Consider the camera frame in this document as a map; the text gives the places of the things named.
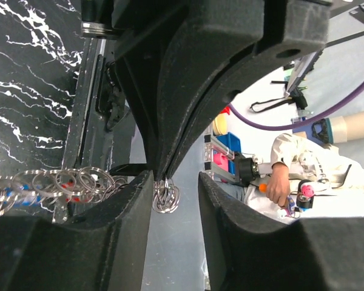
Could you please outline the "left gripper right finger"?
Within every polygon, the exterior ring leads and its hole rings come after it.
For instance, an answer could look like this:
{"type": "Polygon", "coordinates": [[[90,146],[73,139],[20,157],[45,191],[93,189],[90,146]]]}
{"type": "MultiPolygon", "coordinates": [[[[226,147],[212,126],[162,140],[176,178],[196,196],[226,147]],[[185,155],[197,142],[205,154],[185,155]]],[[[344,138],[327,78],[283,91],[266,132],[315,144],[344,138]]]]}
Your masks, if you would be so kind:
{"type": "Polygon", "coordinates": [[[283,224],[203,172],[198,198],[212,290],[364,290],[364,218],[283,224]]]}

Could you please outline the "large toothed keyring disc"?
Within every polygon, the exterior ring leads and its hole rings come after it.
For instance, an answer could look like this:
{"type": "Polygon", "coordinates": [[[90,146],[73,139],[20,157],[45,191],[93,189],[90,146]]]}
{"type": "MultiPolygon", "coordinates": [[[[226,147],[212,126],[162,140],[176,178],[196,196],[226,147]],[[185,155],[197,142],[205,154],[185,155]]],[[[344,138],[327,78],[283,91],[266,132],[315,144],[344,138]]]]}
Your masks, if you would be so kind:
{"type": "Polygon", "coordinates": [[[76,206],[95,206],[126,185],[127,178],[112,176],[97,167],[26,170],[0,176],[0,216],[38,216],[61,224],[72,216],[76,206]],[[31,185],[42,201],[32,206],[5,207],[5,188],[20,184],[31,185]]]}

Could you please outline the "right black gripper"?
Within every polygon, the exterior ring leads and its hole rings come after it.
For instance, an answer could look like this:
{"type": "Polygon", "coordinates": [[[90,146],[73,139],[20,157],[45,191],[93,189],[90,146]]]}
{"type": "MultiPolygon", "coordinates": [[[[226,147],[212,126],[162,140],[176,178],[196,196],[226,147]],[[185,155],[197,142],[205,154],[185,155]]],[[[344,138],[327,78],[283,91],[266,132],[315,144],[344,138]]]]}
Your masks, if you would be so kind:
{"type": "Polygon", "coordinates": [[[85,37],[115,44],[147,167],[171,177],[254,82],[327,40],[329,1],[82,1],[85,37]]]}

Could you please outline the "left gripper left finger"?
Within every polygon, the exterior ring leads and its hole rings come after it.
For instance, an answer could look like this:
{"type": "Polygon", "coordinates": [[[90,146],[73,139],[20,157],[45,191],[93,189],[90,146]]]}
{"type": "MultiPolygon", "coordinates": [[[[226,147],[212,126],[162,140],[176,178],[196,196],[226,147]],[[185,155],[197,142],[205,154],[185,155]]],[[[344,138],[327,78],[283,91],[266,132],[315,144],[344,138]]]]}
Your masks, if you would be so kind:
{"type": "Polygon", "coordinates": [[[140,290],[153,173],[64,224],[0,217],[0,290],[140,290]]]}

